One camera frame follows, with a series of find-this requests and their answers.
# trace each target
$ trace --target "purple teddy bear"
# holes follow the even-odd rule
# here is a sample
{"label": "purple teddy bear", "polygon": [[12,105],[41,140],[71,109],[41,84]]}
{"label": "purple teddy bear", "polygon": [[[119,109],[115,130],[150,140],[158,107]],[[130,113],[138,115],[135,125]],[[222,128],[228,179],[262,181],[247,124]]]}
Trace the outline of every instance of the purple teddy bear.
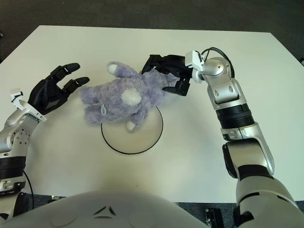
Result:
{"label": "purple teddy bear", "polygon": [[108,72],[118,79],[80,91],[83,103],[90,105],[85,109],[85,120],[90,124],[131,116],[126,126],[133,132],[144,122],[149,109],[164,100],[166,92],[162,88],[175,86],[177,81],[173,74],[155,69],[141,74],[119,62],[107,66]]}

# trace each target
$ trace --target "floor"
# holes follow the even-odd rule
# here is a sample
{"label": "floor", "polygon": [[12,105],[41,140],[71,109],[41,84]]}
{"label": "floor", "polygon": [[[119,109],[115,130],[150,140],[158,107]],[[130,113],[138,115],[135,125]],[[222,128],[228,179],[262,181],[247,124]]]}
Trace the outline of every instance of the floor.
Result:
{"label": "floor", "polygon": [[[67,25],[271,32],[300,59],[303,15],[303,0],[0,0],[0,30],[5,34],[0,58],[5,59],[38,25]],[[37,206],[49,200],[35,196]],[[179,206],[202,221],[205,208],[221,208],[225,227],[233,224],[235,204]],[[304,210],[303,202],[299,206]]]}

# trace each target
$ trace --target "teddy bear leg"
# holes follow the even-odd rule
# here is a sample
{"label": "teddy bear leg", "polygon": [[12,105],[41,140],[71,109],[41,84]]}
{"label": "teddy bear leg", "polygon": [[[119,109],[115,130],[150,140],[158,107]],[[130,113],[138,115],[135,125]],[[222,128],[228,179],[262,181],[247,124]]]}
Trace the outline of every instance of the teddy bear leg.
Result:
{"label": "teddy bear leg", "polygon": [[139,110],[137,113],[131,115],[130,120],[127,122],[127,129],[130,132],[134,132],[147,118],[148,109]]}
{"label": "teddy bear leg", "polygon": [[84,104],[93,105],[100,102],[99,99],[100,88],[84,87],[80,90],[80,98]]}
{"label": "teddy bear leg", "polygon": [[91,105],[85,108],[85,120],[89,124],[100,124],[102,117],[100,105]]}

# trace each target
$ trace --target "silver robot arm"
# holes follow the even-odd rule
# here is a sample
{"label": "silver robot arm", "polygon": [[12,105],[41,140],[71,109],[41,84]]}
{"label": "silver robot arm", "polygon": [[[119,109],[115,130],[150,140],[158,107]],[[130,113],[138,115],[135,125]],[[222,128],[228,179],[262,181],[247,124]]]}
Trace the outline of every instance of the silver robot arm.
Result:
{"label": "silver robot arm", "polygon": [[192,51],[185,65],[196,83],[206,81],[208,95],[222,126],[226,168],[237,178],[236,227],[303,227],[304,214],[285,186],[275,179],[275,163],[227,56],[207,59]]}
{"label": "silver robot arm", "polygon": [[28,102],[23,93],[12,90],[11,102],[17,110],[7,119],[0,132],[0,223],[28,210],[28,197],[21,192],[25,187],[24,168],[32,132],[45,114],[57,109],[69,95],[87,83],[87,77],[70,80],[62,89],[57,82],[79,69],[79,64],[58,66],[32,90]]}

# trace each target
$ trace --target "robotic hand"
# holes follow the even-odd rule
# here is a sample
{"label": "robotic hand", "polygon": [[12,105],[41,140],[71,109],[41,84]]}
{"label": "robotic hand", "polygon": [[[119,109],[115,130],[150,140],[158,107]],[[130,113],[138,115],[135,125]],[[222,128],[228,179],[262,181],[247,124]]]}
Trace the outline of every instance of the robotic hand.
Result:
{"label": "robotic hand", "polygon": [[0,132],[0,220],[27,211],[28,199],[21,189],[25,186],[23,169],[30,136],[40,121],[46,121],[43,115],[59,108],[70,94],[89,81],[88,77],[81,77],[69,80],[62,89],[57,86],[60,80],[79,68],[78,63],[58,66],[34,87],[28,102],[21,100],[21,91],[12,91],[12,103],[17,110]]}

